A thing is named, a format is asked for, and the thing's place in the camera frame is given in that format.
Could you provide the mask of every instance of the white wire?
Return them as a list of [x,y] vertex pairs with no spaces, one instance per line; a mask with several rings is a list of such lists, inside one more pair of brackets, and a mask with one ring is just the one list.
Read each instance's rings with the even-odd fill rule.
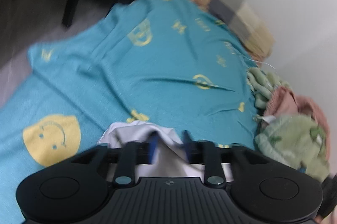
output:
[[249,59],[248,57],[246,57],[245,55],[242,55],[243,57],[245,57],[246,59],[250,60],[250,61],[253,61],[253,62],[256,62],[256,63],[260,63],[260,64],[266,64],[266,65],[269,65],[271,68],[274,68],[275,71],[277,71],[277,69],[275,67],[273,67],[272,65],[268,64],[268,63],[265,63],[265,62],[259,62],[259,61],[255,61],[255,60],[252,60],[252,59]]

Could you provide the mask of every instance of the blue bed sheet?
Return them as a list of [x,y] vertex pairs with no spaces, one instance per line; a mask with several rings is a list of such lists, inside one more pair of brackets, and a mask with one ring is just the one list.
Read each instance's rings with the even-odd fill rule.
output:
[[225,25],[189,0],[137,0],[67,40],[29,49],[32,75],[0,111],[0,223],[23,220],[27,175],[95,145],[116,121],[253,148],[255,66]]

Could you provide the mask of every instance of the checkered pillow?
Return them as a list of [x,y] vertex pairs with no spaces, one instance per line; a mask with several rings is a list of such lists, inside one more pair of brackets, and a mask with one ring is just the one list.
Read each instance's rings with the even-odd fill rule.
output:
[[245,0],[192,1],[228,25],[255,60],[262,61],[270,55],[274,39]]

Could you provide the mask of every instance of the ribbed black surface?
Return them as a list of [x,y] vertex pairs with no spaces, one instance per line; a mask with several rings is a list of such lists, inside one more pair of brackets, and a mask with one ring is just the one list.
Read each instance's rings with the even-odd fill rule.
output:
[[240,211],[221,189],[199,178],[142,178],[119,189],[96,215],[78,224],[258,224]]

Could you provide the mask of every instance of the white garment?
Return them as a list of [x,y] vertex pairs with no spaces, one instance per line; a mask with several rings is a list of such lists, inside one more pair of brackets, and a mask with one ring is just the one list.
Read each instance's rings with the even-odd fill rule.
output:
[[[188,164],[186,153],[181,148],[182,141],[173,128],[166,128],[150,122],[115,122],[104,132],[97,144],[107,143],[109,148],[121,148],[127,142],[145,142],[156,131],[160,140],[153,155],[152,164],[140,164],[135,169],[136,180],[148,177],[200,177],[203,181],[204,166]],[[112,180],[115,164],[112,164],[108,180]],[[222,164],[226,180],[232,181],[230,165]]]

